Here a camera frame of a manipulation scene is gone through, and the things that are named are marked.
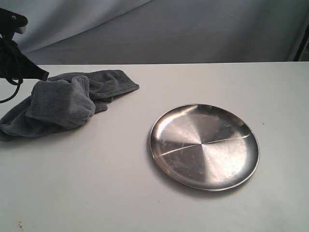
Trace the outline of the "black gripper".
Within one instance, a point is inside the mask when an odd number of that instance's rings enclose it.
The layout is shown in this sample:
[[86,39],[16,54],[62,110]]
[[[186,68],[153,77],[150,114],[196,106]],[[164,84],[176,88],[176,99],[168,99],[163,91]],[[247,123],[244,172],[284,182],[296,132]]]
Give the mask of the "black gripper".
[[0,77],[47,80],[49,72],[29,60],[12,40],[17,27],[27,26],[28,19],[18,13],[0,9]]

